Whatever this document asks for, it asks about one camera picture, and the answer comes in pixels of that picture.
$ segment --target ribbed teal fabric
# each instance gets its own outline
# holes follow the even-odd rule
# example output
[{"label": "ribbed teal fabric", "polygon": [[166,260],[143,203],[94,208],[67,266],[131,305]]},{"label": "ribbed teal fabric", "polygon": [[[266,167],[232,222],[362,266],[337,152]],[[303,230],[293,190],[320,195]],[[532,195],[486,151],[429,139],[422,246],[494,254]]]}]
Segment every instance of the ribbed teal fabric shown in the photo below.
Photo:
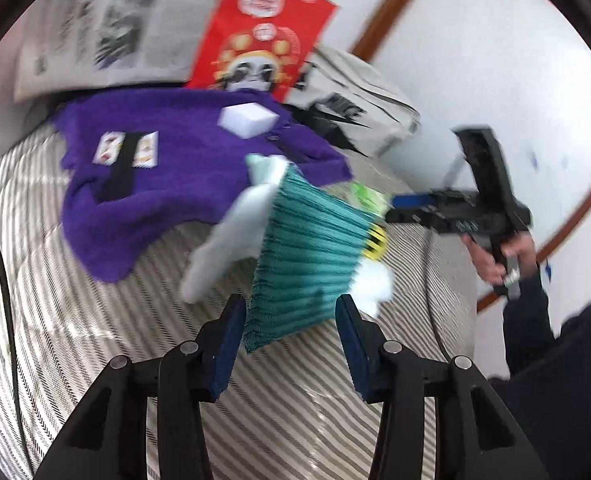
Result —
[{"label": "ribbed teal fabric", "polygon": [[335,316],[375,220],[287,170],[253,279],[247,352]]}]

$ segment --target red poster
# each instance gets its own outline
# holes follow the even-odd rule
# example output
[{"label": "red poster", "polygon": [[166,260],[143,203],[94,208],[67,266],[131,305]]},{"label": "red poster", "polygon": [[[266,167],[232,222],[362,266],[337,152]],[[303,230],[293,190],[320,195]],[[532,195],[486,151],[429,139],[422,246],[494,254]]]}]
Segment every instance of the red poster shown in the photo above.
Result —
[{"label": "red poster", "polygon": [[222,0],[187,86],[267,90],[282,101],[335,7],[328,0]]}]

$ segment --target purple towel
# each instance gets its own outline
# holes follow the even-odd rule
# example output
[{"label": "purple towel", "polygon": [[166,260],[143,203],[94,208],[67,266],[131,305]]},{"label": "purple towel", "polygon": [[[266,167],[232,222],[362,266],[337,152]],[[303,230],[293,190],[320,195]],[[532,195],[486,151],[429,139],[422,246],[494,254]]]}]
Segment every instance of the purple towel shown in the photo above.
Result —
[{"label": "purple towel", "polygon": [[[223,107],[249,102],[279,114],[272,132],[240,139],[217,126]],[[189,220],[218,223],[250,184],[248,153],[285,155],[315,186],[351,179],[343,156],[261,92],[107,91],[67,104],[55,122],[67,143],[62,166],[73,170],[63,204],[64,234],[91,275],[105,282],[125,278],[166,229]],[[157,131],[158,165],[134,168],[130,196],[97,203],[111,168],[93,164],[93,155],[110,131]]]}]

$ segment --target dark sleeve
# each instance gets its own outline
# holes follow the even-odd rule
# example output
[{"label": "dark sleeve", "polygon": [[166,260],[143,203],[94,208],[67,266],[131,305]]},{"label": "dark sleeve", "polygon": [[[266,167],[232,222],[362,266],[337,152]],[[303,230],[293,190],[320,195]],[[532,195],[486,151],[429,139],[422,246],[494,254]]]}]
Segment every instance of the dark sleeve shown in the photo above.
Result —
[{"label": "dark sleeve", "polygon": [[540,273],[520,282],[520,297],[504,307],[504,346],[511,376],[537,361],[555,344],[549,323],[549,298]]}]

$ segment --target playing card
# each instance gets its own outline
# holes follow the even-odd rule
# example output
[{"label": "playing card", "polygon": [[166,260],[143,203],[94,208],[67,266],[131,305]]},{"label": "playing card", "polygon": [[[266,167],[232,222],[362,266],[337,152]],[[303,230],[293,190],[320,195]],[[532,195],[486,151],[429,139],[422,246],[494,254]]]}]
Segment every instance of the playing card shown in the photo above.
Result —
[{"label": "playing card", "polygon": [[125,139],[125,134],[122,132],[107,132],[100,137],[98,149],[93,157],[94,164],[103,164],[110,166],[118,158],[118,153],[122,147],[122,141]]},{"label": "playing card", "polygon": [[158,165],[158,132],[146,134],[138,140],[134,168],[155,168]]}]

